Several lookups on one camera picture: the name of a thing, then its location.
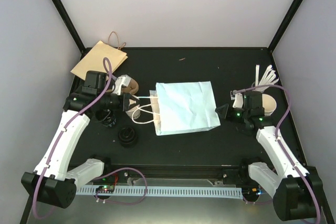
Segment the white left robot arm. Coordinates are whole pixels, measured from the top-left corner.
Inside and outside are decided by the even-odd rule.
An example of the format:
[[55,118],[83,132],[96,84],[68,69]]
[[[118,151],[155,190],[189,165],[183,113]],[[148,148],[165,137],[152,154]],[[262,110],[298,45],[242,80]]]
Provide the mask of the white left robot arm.
[[108,181],[113,174],[105,160],[89,158],[82,165],[68,170],[75,147],[94,116],[103,120],[114,111],[128,111],[139,102],[125,90],[132,78],[124,74],[107,83],[107,73],[88,71],[82,85],[67,98],[57,132],[34,171],[25,172],[21,184],[36,201],[67,208],[76,189],[98,178]]

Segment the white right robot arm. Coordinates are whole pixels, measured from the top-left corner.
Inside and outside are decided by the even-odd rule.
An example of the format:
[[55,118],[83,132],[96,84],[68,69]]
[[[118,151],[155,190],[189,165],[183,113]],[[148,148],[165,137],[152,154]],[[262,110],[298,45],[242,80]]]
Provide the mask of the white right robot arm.
[[234,95],[233,105],[216,108],[222,119],[245,125],[266,151],[273,168],[259,159],[243,161],[239,179],[250,184],[257,182],[272,198],[274,210],[282,221],[314,218],[321,221],[319,198],[322,180],[309,172],[294,156],[271,115],[277,108],[276,100],[258,91],[245,91]]

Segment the light blue paper bag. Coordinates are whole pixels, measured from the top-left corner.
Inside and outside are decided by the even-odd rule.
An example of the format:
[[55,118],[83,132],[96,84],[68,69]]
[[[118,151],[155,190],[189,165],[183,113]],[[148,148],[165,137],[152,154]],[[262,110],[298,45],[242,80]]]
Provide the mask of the light blue paper bag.
[[220,126],[215,112],[216,103],[210,81],[157,83],[150,91],[149,104],[141,112],[152,114],[157,136],[209,131]]

